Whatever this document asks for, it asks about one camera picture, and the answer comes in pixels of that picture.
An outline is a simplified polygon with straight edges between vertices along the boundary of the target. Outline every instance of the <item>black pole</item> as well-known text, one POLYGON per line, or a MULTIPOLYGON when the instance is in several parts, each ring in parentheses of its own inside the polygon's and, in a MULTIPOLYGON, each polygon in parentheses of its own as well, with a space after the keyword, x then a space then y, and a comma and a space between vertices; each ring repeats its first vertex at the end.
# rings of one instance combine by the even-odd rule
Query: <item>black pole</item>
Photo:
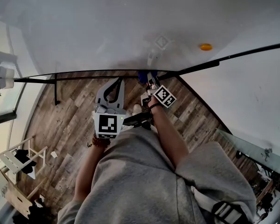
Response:
POLYGON ((231 56, 225 56, 225 57, 219 58, 217 60, 213 60, 213 61, 209 61, 209 62, 200 64, 200 65, 192 66, 190 68, 186 68, 186 69, 183 69, 183 70, 180 70, 180 71, 169 71, 165 75, 162 75, 162 76, 158 77, 158 79, 159 80, 164 80, 164 79, 188 74, 188 73, 191 73, 191 72, 195 72, 195 71, 198 71, 198 70, 208 69, 208 68, 211 68, 211 67, 218 66, 221 61, 233 59, 233 58, 240 57, 240 56, 246 56, 246 55, 249 55, 249 54, 258 53, 258 52, 262 52, 262 51, 278 49, 278 48, 280 48, 280 43, 275 44, 275 45, 266 46, 266 47, 256 48, 256 49, 253 49, 253 50, 240 52, 240 53, 237 53, 237 54, 234 54, 234 55, 231 55, 231 56))
POLYGON ((55 75, 55 79, 54 79, 54 98, 55 98, 55 105, 60 104, 60 101, 57 100, 57 74, 55 75))
POLYGON ((0 115, 0 124, 17 118, 15 111, 0 115))
POLYGON ((25 82, 25 83, 41 83, 41 84, 55 84, 56 81, 63 80, 83 80, 83 79, 111 79, 111 78, 134 78, 138 79, 138 76, 98 76, 98 77, 67 77, 67 78, 57 78, 52 80, 41 80, 41 79, 33 79, 33 78, 19 78, 15 79, 14 82, 25 82))

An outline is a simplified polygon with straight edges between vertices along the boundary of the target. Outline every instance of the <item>white chair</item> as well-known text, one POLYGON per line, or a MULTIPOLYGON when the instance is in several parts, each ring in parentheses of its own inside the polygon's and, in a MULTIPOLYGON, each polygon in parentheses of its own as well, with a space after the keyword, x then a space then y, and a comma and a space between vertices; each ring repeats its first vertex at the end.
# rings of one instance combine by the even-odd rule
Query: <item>white chair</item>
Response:
POLYGON ((28 174, 30 177, 32 177, 33 179, 35 179, 41 172, 42 170, 46 167, 46 149, 48 148, 48 146, 44 147, 41 151, 37 152, 34 149, 32 149, 30 147, 30 141, 31 139, 34 138, 34 136, 23 140, 21 143, 17 144, 16 146, 13 146, 11 148, 9 148, 6 151, 3 151, 2 153, 0 153, 0 159, 2 160, 2 162, 6 165, 6 167, 13 172, 13 174, 18 173, 22 168, 26 167, 29 163, 31 163, 33 160, 35 160, 37 157, 40 157, 43 159, 42 161, 42 168, 35 173, 35 167, 33 168, 33 172, 28 174), (30 159, 29 161, 25 162, 25 163, 21 163, 14 155, 13 155, 13 151, 15 149, 20 149, 21 145, 26 143, 28 141, 28 158, 30 159))

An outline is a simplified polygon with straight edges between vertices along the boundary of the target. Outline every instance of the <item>black frame bar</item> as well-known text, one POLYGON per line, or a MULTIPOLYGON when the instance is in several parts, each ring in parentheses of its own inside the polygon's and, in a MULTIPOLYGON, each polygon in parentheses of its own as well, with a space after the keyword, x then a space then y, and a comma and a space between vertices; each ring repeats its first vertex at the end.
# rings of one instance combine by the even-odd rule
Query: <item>black frame bar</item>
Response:
POLYGON ((2 115, 0 115, 0 124, 7 122, 7 121, 11 121, 15 118, 17 118, 17 114, 15 111, 12 111, 12 112, 6 113, 6 114, 2 114, 2 115))
MULTIPOLYGON (((219 58, 217 60, 205 62, 205 63, 202 63, 200 65, 189 67, 189 68, 186 68, 186 69, 183 69, 183 70, 180 70, 180 71, 168 71, 166 74, 158 77, 158 79, 159 80, 164 80, 164 79, 168 79, 168 78, 172 78, 172 77, 177 77, 181 81, 181 78, 179 78, 180 75, 184 75, 184 74, 188 74, 188 73, 191 73, 191 72, 195 72, 195 71, 204 70, 204 69, 219 66, 221 61, 233 59, 233 58, 240 57, 240 56, 246 56, 246 55, 249 55, 249 54, 258 53, 258 52, 262 52, 262 51, 278 49, 278 48, 280 48, 280 43, 275 44, 275 45, 266 46, 266 47, 260 47, 260 48, 240 52, 240 53, 236 53, 236 54, 231 55, 231 56, 225 56, 225 57, 219 58)), ((50 80, 33 79, 33 78, 28 78, 27 77, 27 78, 15 79, 14 82, 53 84, 54 85, 54 93, 55 93, 55 99, 54 99, 55 100, 55 105, 58 105, 60 103, 60 101, 57 100, 57 81, 81 80, 81 79, 104 79, 104 78, 118 78, 118 77, 120 77, 120 78, 138 78, 138 76, 93 76, 93 77, 57 78, 58 73, 53 73, 53 74, 54 74, 54 79, 50 79, 50 80)), ((229 133, 231 133, 226 126, 224 128, 229 133)))
POLYGON ((275 44, 275 45, 266 46, 266 47, 260 47, 260 48, 256 48, 256 49, 253 49, 253 50, 240 52, 240 53, 236 53, 236 54, 231 55, 231 56, 225 56, 225 57, 219 58, 217 60, 202 63, 200 65, 192 66, 190 68, 186 68, 186 69, 183 69, 183 70, 180 70, 180 71, 169 71, 165 75, 160 76, 159 80, 164 80, 164 79, 172 78, 172 77, 175 77, 175 76, 181 76, 181 75, 184 75, 184 74, 188 74, 188 73, 191 73, 191 72, 216 67, 220 64, 221 61, 226 61, 226 60, 233 59, 233 58, 240 57, 240 56, 246 56, 246 55, 250 55, 250 54, 253 54, 253 53, 258 53, 258 52, 267 51, 267 50, 274 50, 274 49, 279 49, 279 48, 280 48, 280 43, 275 44))

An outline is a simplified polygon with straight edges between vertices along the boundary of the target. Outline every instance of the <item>person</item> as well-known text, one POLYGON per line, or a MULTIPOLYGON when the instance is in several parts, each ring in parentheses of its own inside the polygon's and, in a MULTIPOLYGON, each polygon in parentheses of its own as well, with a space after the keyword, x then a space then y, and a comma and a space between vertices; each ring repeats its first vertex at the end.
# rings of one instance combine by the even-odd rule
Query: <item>person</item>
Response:
POLYGON ((256 222, 256 224, 262 222, 264 219, 267 218, 268 215, 269 215, 268 212, 263 213, 263 214, 260 216, 259 220, 256 222))
POLYGON ((245 206, 252 221, 253 190, 220 145, 211 142, 189 153, 157 103, 154 97, 148 103, 157 131, 132 128, 107 148, 89 148, 74 198, 58 213, 59 224, 213 223, 191 186, 213 199, 245 206))

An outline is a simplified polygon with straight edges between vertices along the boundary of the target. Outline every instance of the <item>wrist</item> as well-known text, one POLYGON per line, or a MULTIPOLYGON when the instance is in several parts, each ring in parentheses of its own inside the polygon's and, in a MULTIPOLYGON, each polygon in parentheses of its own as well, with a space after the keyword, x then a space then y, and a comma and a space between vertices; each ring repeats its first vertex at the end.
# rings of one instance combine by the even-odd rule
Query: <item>wrist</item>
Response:
POLYGON ((90 146, 95 146, 101 149, 105 149, 109 146, 110 140, 109 139, 100 139, 97 137, 96 133, 93 134, 90 146))
POLYGON ((106 147, 104 147, 104 146, 96 146, 96 145, 92 145, 91 148, 92 148, 92 150, 95 150, 95 151, 101 151, 101 150, 104 151, 106 149, 106 147))
POLYGON ((158 106, 153 107, 150 111, 153 115, 155 115, 156 113, 162 112, 164 110, 163 110, 162 106, 158 105, 158 106))

